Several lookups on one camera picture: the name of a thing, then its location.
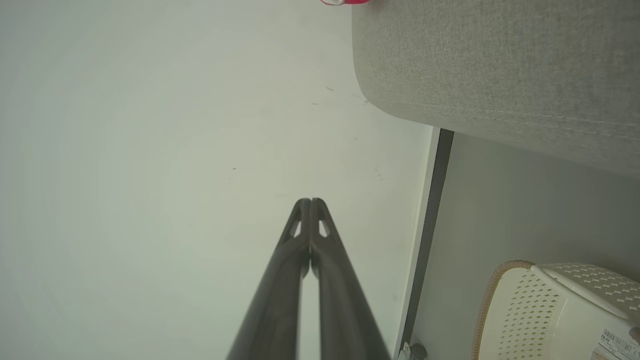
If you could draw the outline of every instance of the black baseboard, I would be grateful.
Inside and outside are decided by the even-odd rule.
[[[404,343],[409,343],[413,334],[415,316],[418,312],[420,294],[422,293],[422,283],[424,283],[424,275],[427,270],[429,253],[431,252],[431,242],[433,241],[433,232],[436,228],[436,219],[438,218],[438,209],[440,208],[440,198],[442,196],[444,180],[447,176],[447,167],[449,166],[449,155],[451,154],[453,134],[453,131],[441,129],[440,136],[438,137],[438,147],[433,165],[433,177],[431,178],[427,210],[424,215],[422,240],[420,241],[420,249],[418,250],[415,275],[413,276],[413,286],[411,289],[411,296],[409,297],[409,306],[407,309],[402,343],[400,346]]]

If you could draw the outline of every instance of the pink item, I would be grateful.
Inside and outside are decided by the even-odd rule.
[[[342,4],[364,4],[369,0],[321,0],[327,5],[342,5]]]

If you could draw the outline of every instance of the gray fabric sofa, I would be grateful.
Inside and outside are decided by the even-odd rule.
[[[640,177],[640,1],[353,6],[367,99],[397,117]]]

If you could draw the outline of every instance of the white plastic laundry basket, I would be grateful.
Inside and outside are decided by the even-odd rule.
[[[473,360],[640,360],[640,284],[589,264],[510,261],[494,272]]]

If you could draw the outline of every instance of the barcode label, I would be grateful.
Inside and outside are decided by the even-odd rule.
[[[613,332],[609,331],[608,329],[604,329],[604,331],[602,332],[602,337],[603,338],[606,337],[605,340],[613,342],[617,346],[621,347],[624,351],[631,351],[632,349],[630,343],[627,343],[626,340],[619,337],[618,335],[615,335]]]
[[[598,343],[591,353],[591,359],[640,360],[640,347],[633,340],[627,340],[625,333],[602,329]]]

